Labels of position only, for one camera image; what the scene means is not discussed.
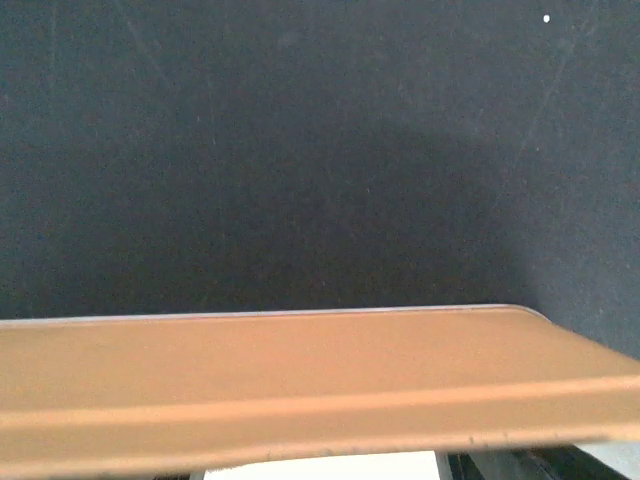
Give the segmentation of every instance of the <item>scratched black surface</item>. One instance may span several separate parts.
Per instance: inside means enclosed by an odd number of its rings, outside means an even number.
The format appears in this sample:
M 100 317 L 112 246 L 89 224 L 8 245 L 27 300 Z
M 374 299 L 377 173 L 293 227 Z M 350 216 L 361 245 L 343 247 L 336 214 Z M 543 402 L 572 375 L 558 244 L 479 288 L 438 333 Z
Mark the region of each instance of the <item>scratched black surface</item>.
M 1 2 L 0 317 L 514 302 L 640 358 L 640 7 L 477 3 Z

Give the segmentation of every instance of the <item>black surface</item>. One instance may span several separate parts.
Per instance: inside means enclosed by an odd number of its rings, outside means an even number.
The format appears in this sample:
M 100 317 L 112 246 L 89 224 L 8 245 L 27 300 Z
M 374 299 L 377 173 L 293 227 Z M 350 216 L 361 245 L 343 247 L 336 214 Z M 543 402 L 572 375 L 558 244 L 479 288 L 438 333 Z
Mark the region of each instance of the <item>black surface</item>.
M 639 9 L 1 2 L 0 317 L 514 302 L 640 357 Z

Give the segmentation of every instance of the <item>black tabletop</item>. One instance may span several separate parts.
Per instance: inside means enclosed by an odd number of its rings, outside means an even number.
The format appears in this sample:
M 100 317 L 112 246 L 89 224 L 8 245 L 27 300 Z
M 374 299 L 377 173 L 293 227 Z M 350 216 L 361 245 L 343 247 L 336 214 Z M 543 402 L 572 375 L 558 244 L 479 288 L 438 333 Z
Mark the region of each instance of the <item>black tabletop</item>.
M 640 357 L 640 6 L 0 3 L 0 318 L 519 303 Z

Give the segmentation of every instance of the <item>dark table surface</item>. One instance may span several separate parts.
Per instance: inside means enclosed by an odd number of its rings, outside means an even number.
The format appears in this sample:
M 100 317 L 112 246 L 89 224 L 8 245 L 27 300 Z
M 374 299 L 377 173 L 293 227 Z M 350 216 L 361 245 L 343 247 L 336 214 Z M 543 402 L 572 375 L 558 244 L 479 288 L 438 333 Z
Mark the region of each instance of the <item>dark table surface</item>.
M 640 358 L 638 24 L 0 2 L 0 318 L 508 302 Z

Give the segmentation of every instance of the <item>orange object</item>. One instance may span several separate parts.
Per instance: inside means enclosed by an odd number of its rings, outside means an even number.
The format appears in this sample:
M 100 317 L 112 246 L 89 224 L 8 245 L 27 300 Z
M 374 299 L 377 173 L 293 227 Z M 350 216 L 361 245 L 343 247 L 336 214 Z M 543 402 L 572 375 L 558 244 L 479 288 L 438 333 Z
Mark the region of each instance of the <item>orange object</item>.
M 640 363 L 519 307 L 0 324 L 0 477 L 640 440 Z

